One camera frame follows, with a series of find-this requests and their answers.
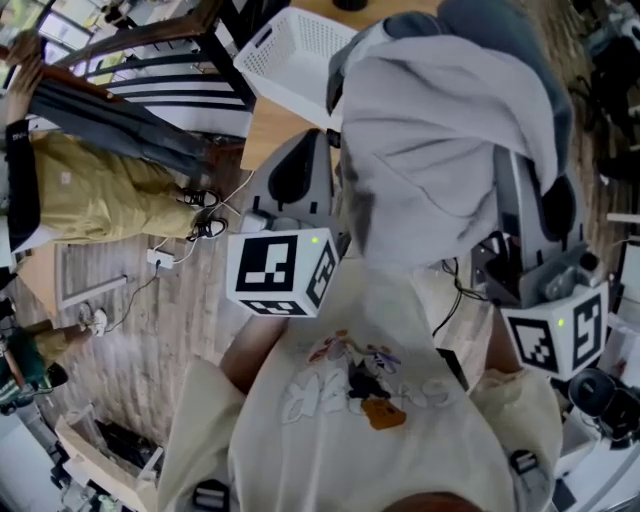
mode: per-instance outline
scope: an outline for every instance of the wooden table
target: wooden table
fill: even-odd
[[[369,0],[369,5],[358,12],[338,9],[331,0],[292,0],[291,5],[362,30],[399,12],[435,13],[439,3],[440,0]],[[240,167],[248,171],[257,170],[284,142],[309,128],[316,126],[272,101],[259,97]],[[336,154],[337,151],[332,154],[332,160],[335,160]]]

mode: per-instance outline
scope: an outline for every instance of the cable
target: cable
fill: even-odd
[[[191,244],[191,249],[189,249],[189,252],[187,253],[187,255],[186,255],[184,258],[182,258],[182,259],[180,259],[180,260],[178,260],[178,261],[174,261],[174,262],[173,262],[173,264],[174,264],[174,265],[177,265],[178,263],[182,263],[182,262],[183,262],[184,260],[186,260],[189,256],[191,256],[191,254],[193,254],[193,250],[196,248],[196,244],[197,244],[197,243],[198,243],[198,239],[196,238],[196,239],[193,241],[193,244]]]
[[[231,206],[230,204],[222,203],[222,206],[224,206],[225,208],[229,208],[229,210],[231,210],[233,213],[235,213],[238,217],[242,217],[242,214],[238,210],[236,210],[233,206]]]
[[[165,238],[162,242],[160,242],[158,245],[156,245],[153,248],[153,252],[156,252],[158,249],[160,249],[160,247],[162,247],[164,244],[166,244],[167,240],[169,240],[169,237]]]
[[[453,317],[453,315],[455,314],[456,310],[458,309],[458,306],[460,306],[460,302],[462,302],[462,293],[458,292],[458,294],[456,295],[456,300],[453,301],[453,306],[451,306],[451,309],[449,310],[449,313],[447,314],[447,316],[444,318],[444,320],[442,321],[442,323],[436,327],[433,332],[431,333],[431,337],[435,338],[436,334],[438,334],[438,331],[440,329],[442,329],[449,320],[451,320],[451,318]]]
[[[233,192],[231,192],[231,194],[229,194],[224,201],[215,205],[211,210],[211,213],[215,212],[221,206],[226,206],[227,208],[232,209],[235,213],[240,215],[240,213],[235,208],[233,208],[232,206],[229,206],[227,203],[233,196],[235,196],[238,192],[240,192],[246,186],[246,184],[249,183],[249,181],[251,181],[251,178],[253,178],[253,175],[256,173],[256,171],[250,171],[250,172],[251,174],[249,174],[249,177],[246,180],[244,180],[244,183],[240,185],[237,189],[235,189]]]
[[[462,286],[462,281],[460,281],[460,278],[458,277],[458,272],[460,271],[460,266],[458,265],[458,258],[453,258],[453,261],[455,263],[455,269],[451,268],[447,260],[442,260],[442,270],[445,273],[453,276],[453,285],[455,286],[456,290],[458,290],[458,292],[460,292],[462,295],[464,295],[469,299],[479,300],[481,302],[488,301],[489,299],[487,299],[477,291],[471,290],[469,288],[464,288]]]
[[[475,290],[469,290],[468,288],[464,288],[462,286],[462,282],[458,277],[458,272],[460,271],[458,258],[453,258],[453,261],[455,263],[455,268],[451,268],[451,265],[449,265],[449,262],[447,260],[442,260],[442,270],[446,274],[453,276],[453,285],[455,286],[456,290],[458,290],[458,293],[456,295],[456,299],[453,301],[453,305],[451,306],[449,313],[447,313],[447,316],[440,323],[440,325],[436,327],[431,333],[432,338],[435,338],[436,334],[438,334],[438,331],[442,329],[445,325],[447,325],[447,322],[451,320],[451,318],[453,318],[453,315],[455,315],[456,311],[458,310],[458,307],[460,307],[460,303],[462,302],[462,297],[467,297],[468,299],[473,299],[473,300],[479,300],[481,302],[486,302],[489,300],[486,297],[483,297],[481,294],[479,294]]]
[[[135,292],[133,292],[133,295],[131,296],[131,300],[129,301],[129,307],[127,307],[127,312],[124,314],[124,316],[122,317],[122,320],[120,320],[117,324],[115,324],[111,329],[107,329],[104,332],[111,332],[113,331],[116,327],[119,327],[120,325],[123,324],[123,322],[127,319],[127,317],[129,316],[129,313],[131,312],[131,306],[133,305],[133,299],[136,298],[136,295],[138,294],[138,292],[144,290],[147,286],[149,286],[151,283],[153,283],[156,278],[158,277],[158,269],[160,268],[160,260],[156,261],[156,271],[153,274],[153,277],[151,279],[149,279],[149,281],[147,282],[147,284],[145,284],[144,286],[140,286]]]

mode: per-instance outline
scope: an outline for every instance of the white power strip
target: white power strip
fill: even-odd
[[[154,251],[153,249],[147,249],[147,261],[154,267],[156,263],[160,261],[162,268],[173,268],[173,254],[164,251]]]

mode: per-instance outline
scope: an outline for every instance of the black cable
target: black cable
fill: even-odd
[[[147,284],[140,286],[135,292],[133,292],[133,295],[131,296],[131,300],[129,301],[129,307],[127,308],[127,312],[124,314],[124,316],[122,317],[122,320],[120,320],[116,325],[114,325],[111,329],[107,329],[105,330],[105,334],[108,332],[111,332],[113,330],[115,330],[116,327],[121,326],[124,321],[127,319],[127,317],[129,316],[129,313],[131,312],[131,306],[133,305],[133,299],[136,298],[136,295],[138,294],[138,292],[144,290],[147,286],[149,286],[151,283],[153,283],[156,278],[158,277],[158,269],[160,268],[160,260],[156,261],[156,271],[153,274],[153,277],[151,279],[149,279],[149,281],[147,282]]]
[[[460,266],[458,265],[458,258],[453,258],[453,261],[455,262],[455,269],[452,269],[451,266],[449,265],[449,262],[447,262],[447,260],[442,260],[442,270],[453,276],[453,285],[455,286],[456,290],[458,290],[459,293],[461,293],[463,296],[472,299],[472,300],[479,300],[481,302],[486,302],[489,299],[487,299],[486,297],[484,297],[482,294],[478,293],[475,290],[470,290],[468,288],[464,288],[462,286],[462,282],[460,281],[460,278],[458,277],[458,272],[460,270]]]
[[[449,313],[447,313],[447,316],[444,318],[442,323],[438,327],[436,327],[434,331],[431,333],[432,338],[435,338],[438,331],[442,329],[445,325],[447,325],[447,322],[451,320],[453,315],[455,315],[456,311],[458,310],[458,307],[460,306],[460,303],[462,302],[462,297],[467,297],[469,299],[479,300],[482,302],[486,302],[487,300],[489,300],[486,297],[483,297],[478,292],[474,290],[469,290],[462,286],[462,282],[458,277],[458,272],[460,271],[458,258],[453,258],[453,261],[455,263],[455,268],[451,268],[451,265],[449,265],[449,262],[447,260],[442,260],[442,270],[446,274],[453,276],[453,285],[455,286],[456,290],[458,290],[458,294],[456,295],[456,300],[453,301],[453,306],[451,306],[451,309],[449,310]]]
[[[462,294],[458,292],[458,294],[456,295],[456,300],[453,301],[453,306],[451,306],[449,313],[447,313],[447,316],[444,318],[442,323],[438,327],[436,327],[434,331],[431,333],[432,338],[435,338],[436,334],[438,334],[438,331],[442,329],[445,325],[447,325],[447,322],[449,320],[451,320],[451,317],[453,317],[453,315],[455,314],[456,310],[458,309],[458,306],[460,306],[460,302],[462,302]]]

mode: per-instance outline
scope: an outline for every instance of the hair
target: hair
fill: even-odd
[[[450,493],[414,494],[389,505],[383,512],[482,512],[467,500]]]

